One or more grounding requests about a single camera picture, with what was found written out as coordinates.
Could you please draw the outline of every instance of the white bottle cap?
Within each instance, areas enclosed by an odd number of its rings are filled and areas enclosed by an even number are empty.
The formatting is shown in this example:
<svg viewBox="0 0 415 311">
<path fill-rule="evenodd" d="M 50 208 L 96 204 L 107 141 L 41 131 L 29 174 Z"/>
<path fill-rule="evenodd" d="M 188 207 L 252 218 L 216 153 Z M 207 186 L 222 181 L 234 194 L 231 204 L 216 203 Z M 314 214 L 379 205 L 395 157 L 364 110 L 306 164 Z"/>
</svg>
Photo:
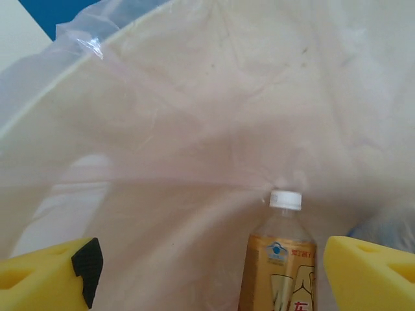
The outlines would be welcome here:
<svg viewBox="0 0 415 311">
<path fill-rule="evenodd" d="M 301 211 L 302 195 L 293 191 L 273 190 L 271 192 L 271 207 Z"/>
</svg>

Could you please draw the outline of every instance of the plastic bag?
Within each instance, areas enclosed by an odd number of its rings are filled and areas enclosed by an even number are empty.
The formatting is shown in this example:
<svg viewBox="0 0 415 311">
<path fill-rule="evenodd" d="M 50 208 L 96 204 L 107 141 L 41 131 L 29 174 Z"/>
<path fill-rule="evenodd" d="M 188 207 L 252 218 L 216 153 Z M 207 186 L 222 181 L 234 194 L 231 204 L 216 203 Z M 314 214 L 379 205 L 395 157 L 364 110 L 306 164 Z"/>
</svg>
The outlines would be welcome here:
<svg viewBox="0 0 415 311">
<path fill-rule="evenodd" d="M 101 1 L 0 76 L 0 256 L 97 236 L 96 310 L 236 310 L 271 188 L 308 197 L 320 254 L 414 190 L 415 3 L 176 0 L 130 23 L 151 5 Z"/>
</svg>

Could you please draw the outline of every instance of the blue logo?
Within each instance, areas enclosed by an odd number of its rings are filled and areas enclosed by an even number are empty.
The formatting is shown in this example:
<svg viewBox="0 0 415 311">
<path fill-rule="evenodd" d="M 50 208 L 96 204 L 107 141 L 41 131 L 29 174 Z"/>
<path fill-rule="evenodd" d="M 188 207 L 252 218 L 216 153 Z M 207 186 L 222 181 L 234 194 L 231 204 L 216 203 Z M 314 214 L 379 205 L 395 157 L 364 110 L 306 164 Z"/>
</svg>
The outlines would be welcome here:
<svg viewBox="0 0 415 311">
<path fill-rule="evenodd" d="M 270 259 L 285 261 L 288 251 L 278 242 L 274 242 L 267 246 L 267 254 Z"/>
</svg>

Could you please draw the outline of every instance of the bin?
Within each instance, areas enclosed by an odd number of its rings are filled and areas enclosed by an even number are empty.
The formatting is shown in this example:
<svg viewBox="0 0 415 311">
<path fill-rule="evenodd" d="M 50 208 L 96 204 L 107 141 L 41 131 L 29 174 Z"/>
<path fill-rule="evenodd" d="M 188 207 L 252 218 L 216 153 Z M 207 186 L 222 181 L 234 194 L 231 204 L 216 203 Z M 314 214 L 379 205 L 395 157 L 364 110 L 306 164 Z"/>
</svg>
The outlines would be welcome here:
<svg viewBox="0 0 415 311">
<path fill-rule="evenodd" d="M 236 310 L 274 187 L 320 256 L 413 193 L 415 3 L 159 4 L 101 1 L 1 74 L 1 258 L 97 236 L 96 310 Z"/>
</svg>

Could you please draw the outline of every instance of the transparent plastic bag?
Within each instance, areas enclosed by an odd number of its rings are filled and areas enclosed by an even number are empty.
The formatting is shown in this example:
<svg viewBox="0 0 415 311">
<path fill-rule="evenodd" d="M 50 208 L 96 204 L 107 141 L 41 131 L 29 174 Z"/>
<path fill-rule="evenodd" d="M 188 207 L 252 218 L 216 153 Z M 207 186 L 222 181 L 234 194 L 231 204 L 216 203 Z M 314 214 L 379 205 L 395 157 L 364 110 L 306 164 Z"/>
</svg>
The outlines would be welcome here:
<svg viewBox="0 0 415 311">
<path fill-rule="evenodd" d="M 134 21 L 153 6 L 101 1 L 1 74 L 0 256 L 97 236 L 96 310 L 235 310 L 273 187 L 309 199 L 320 254 L 413 192 L 415 3 L 176 0 Z"/>
</svg>

